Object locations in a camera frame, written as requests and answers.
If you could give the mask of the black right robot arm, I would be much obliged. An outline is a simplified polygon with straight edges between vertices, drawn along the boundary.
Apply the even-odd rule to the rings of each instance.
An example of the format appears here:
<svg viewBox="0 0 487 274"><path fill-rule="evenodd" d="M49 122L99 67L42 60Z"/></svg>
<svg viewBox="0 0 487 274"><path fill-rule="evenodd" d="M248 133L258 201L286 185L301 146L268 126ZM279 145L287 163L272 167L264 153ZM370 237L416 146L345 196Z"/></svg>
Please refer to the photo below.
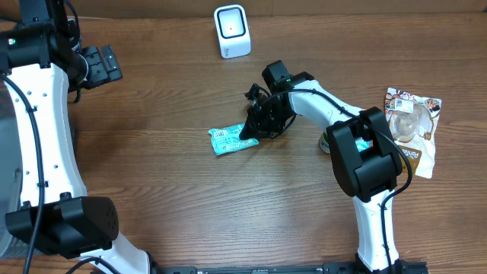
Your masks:
<svg viewBox="0 0 487 274"><path fill-rule="evenodd" d="M392 140L384 113L344 103L307 72L292 75L282 61L262 72L267 87L254 84L240 139L275 139L296 116L322 130L321 147L329 153L342 191L352 197L358 225L355 263L327 263L326 273L407 273L393 237L392 204L402 172L401 151Z"/></svg>

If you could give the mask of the small teal tissue pack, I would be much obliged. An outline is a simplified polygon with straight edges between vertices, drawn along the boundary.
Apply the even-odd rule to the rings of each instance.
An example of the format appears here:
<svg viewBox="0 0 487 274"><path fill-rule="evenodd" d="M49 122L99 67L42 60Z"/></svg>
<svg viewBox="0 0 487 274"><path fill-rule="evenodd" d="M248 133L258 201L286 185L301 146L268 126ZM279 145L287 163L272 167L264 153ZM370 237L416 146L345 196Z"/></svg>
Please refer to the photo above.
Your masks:
<svg viewBox="0 0 487 274"><path fill-rule="evenodd" d="M359 152L364 151L373 146L372 141L366 141L363 138L356 139L355 144Z"/></svg>

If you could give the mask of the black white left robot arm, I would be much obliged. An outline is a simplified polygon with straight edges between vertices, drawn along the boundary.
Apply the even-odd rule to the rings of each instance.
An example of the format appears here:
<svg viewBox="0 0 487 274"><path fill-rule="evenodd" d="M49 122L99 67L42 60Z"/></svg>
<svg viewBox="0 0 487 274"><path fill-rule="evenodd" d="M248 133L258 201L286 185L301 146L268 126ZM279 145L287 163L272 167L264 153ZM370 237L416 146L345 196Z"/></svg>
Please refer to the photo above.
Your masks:
<svg viewBox="0 0 487 274"><path fill-rule="evenodd" d="M113 201L89 196L75 160L68 94L122 78L110 46L82 46L78 16L64 0L21 0L21 20L1 34L1 80L20 141L21 188L5 216L13 241L35 252L94 265L102 273L155 273L151 256L120 231Z"/></svg>

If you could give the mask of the green lid white jar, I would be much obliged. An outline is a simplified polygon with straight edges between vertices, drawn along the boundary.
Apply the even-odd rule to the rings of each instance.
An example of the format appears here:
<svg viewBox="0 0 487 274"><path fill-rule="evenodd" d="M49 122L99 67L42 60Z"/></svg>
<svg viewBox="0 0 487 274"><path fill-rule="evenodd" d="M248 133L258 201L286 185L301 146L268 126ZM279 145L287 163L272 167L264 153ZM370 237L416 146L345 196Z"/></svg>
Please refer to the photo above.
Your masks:
<svg viewBox="0 0 487 274"><path fill-rule="evenodd" d="M325 132L323 132L319 138L319 146L322 149L323 152L329 154L329 143L327 141L327 135Z"/></svg>

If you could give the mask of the beige snack pouch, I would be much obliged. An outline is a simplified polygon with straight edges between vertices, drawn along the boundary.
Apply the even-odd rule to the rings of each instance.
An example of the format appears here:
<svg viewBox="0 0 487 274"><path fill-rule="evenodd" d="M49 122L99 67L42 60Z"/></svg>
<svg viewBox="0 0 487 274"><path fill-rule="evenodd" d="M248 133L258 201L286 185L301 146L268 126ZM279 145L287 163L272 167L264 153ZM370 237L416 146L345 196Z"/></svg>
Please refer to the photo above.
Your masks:
<svg viewBox="0 0 487 274"><path fill-rule="evenodd" d="M395 143L403 150L416 176L432 178L436 147L434 134L442 100L388 88L384 112Z"/></svg>

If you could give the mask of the light green wipes packet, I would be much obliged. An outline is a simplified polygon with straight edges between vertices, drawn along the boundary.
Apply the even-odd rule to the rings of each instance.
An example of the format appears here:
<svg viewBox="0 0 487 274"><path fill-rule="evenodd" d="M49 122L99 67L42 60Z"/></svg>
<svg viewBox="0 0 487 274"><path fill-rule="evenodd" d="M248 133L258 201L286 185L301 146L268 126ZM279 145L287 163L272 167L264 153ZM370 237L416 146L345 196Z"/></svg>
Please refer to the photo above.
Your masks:
<svg viewBox="0 0 487 274"><path fill-rule="evenodd" d="M208 133L211 136L214 153L220 156L258 145L257 139L240 139L243 128L244 124L241 123L221 129L210 129Z"/></svg>

